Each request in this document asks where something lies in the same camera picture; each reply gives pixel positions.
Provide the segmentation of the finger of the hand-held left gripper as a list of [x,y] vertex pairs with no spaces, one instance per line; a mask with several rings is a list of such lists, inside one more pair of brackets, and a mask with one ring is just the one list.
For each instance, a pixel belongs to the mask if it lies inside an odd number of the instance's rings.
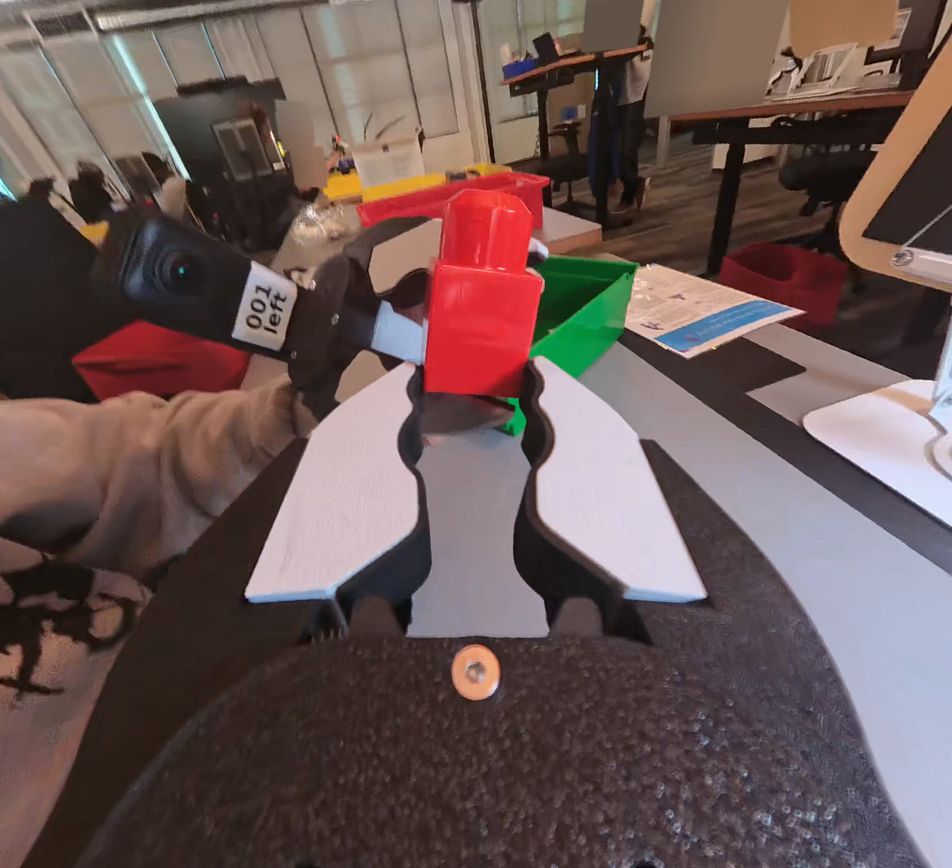
[[[382,301],[371,331],[370,349],[380,358],[389,356],[400,362],[422,366],[424,330],[422,307],[413,307],[408,316]],[[425,437],[458,435],[483,429],[498,429],[514,416],[514,406],[485,396],[423,392],[420,399],[421,432]]]
[[443,222],[423,216],[396,217],[365,229],[344,255],[363,270],[376,294],[394,289],[405,276],[428,272],[439,255]]

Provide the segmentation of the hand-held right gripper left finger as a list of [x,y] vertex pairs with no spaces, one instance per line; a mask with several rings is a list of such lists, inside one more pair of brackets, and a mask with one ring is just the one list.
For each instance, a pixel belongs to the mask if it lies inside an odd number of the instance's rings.
[[422,458],[422,369],[403,362],[309,434],[244,589],[250,604],[317,601],[345,628],[381,599],[399,625],[432,550]]

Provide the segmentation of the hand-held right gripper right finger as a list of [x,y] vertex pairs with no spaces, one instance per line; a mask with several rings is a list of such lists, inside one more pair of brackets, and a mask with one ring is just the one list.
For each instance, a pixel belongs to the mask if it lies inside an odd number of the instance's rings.
[[651,643],[639,603],[694,604],[708,590],[639,435],[554,362],[532,358],[519,397],[529,473],[513,559],[551,635]]

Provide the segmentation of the red plastic block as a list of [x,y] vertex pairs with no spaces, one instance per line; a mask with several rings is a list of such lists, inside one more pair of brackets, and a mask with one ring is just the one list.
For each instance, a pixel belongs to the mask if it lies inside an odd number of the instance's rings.
[[426,393],[520,392],[544,286],[530,270],[532,241],[532,214],[515,195],[465,189],[448,201],[426,299]]

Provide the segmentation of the person's left forearm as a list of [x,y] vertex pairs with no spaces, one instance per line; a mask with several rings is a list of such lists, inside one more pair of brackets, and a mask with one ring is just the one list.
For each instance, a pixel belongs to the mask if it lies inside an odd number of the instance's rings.
[[3,401],[2,574],[60,561],[145,583],[317,422],[288,380]]

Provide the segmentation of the red plastic bin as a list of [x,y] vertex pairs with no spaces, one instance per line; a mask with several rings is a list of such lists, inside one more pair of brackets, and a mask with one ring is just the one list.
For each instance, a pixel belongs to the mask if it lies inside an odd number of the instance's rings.
[[551,180],[543,175],[500,172],[363,202],[355,208],[362,227],[367,229],[393,218],[441,219],[446,204],[453,196],[467,190],[489,191],[517,197],[530,211],[532,229],[540,231],[543,227],[543,195],[550,188]]
[[168,399],[237,389],[250,358],[244,350],[137,321],[81,350],[71,363],[105,401],[140,391]]
[[831,327],[849,278],[847,263],[784,243],[753,243],[727,255],[718,282],[763,300],[802,310],[792,326]]

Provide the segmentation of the clear plastic bag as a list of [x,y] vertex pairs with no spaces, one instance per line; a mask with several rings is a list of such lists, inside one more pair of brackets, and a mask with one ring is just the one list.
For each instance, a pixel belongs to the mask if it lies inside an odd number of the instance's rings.
[[286,241],[304,246],[336,243],[351,238],[354,230],[360,230],[360,222],[352,207],[312,203],[299,210]]

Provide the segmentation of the black cabinet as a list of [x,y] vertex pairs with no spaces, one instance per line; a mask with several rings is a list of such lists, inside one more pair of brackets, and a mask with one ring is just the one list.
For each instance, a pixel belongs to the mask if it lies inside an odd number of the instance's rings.
[[278,248],[298,204],[276,132],[283,100],[279,80],[237,77],[181,86],[154,105],[188,176],[200,226],[253,253]]

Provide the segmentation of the green plastic bin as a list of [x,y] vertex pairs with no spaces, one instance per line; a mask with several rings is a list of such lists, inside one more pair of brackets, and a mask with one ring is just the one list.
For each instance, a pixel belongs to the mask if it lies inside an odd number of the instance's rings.
[[530,358],[582,375],[621,337],[638,270],[636,263],[565,255],[533,268],[544,286]]

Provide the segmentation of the black office chair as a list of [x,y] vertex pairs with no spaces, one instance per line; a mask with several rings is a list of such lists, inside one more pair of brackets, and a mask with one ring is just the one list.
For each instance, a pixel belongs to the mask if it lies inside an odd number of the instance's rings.
[[873,149],[847,149],[815,153],[786,164],[779,172],[779,183],[787,190],[805,194],[801,214],[812,216],[822,206],[831,208],[831,213],[818,232],[785,237],[778,243],[846,261],[839,244],[839,216],[876,156]]
[[[588,159],[580,148],[581,127],[581,121],[570,120],[554,124],[550,129],[549,156],[546,159],[547,172],[554,192],[565,187],[565,202],[556,209],[579,219],[593,221],[594,208],[578,201],[573,194],[573,184],[589,180]],[[554,152],[552,145],[557,140],[565,144],[565,153]]]

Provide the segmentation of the white and blue paper leaflet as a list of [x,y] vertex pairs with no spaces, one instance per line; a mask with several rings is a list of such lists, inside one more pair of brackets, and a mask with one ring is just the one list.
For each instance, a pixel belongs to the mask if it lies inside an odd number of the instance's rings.
[[692,359],[763,327],[802,316],[799,308],[651,264],[635,273],[625,329]]

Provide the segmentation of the wooden desk with black legs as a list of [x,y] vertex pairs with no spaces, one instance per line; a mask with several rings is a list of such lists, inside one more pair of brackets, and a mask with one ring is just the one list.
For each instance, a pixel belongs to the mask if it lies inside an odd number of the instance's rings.
[[915,92],[891,89],[801,99],[768,98],[753,106],[670,116],[670,124],[692,129],[694,145],[727,146],[708,245],[706,277],[719,277],[728,253],[746,148],[879,145],[891,126],[877,112],[904,109]]
[[616,230],[623,224],[620,218],[611,216],[609,210],[608,184],[609,169],[612,166],[610,151],[611,131],[616,123],[616,103],[613,98],[610,79],[624,72],[625,64],[631,58],[639,57],[652,48],[652,42],[640,41],[634,47],[599,53],[572,52],[547,64],[536,64],[532,69],[505,78],[501,82],[511,97],[536,95],[538,115],[539,156],[533,165],[541,176],[546,176],[550,184],[570,184],[566,173],[569,162],[578,168],[588,164],[587,158],[576,151],[577,140],[568,139],[570,151],[565,157],[550,154],[550,138],[557,134],[554,124],[548,120],[548,96],[558,88],[570,86],[577,77],[593,73],[596,88],[591,104],[591,114],[595,117],[594,127],[589,129],[589,145],[594,147],[594,204],[587,206],[568,198],[565,208],[573,216],[591,218],[603,232]]

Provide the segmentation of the person's beige sweatshirt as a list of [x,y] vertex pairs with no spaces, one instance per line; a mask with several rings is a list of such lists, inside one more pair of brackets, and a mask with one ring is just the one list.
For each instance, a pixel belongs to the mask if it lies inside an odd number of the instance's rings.
[[21,866],[151,594],[6,540],[1,591],[1,865]]

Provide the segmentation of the computer monitor with white stand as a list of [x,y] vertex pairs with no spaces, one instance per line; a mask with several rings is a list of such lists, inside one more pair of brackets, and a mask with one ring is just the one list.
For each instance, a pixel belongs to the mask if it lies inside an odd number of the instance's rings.
[[[847,258],[950,294],[951,47],[946,44],[847,202]],[[815,440],[951,524],[951,332],[933,380],[904,380],[803,416]]]

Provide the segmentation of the black computer monitor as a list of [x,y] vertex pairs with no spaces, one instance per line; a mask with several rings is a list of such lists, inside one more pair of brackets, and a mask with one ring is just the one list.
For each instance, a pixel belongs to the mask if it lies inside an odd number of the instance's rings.
[[898,0],[893,35],[867,50],[864,65],[898,62],[911,69],[927,60],[946,10],[947,0]]

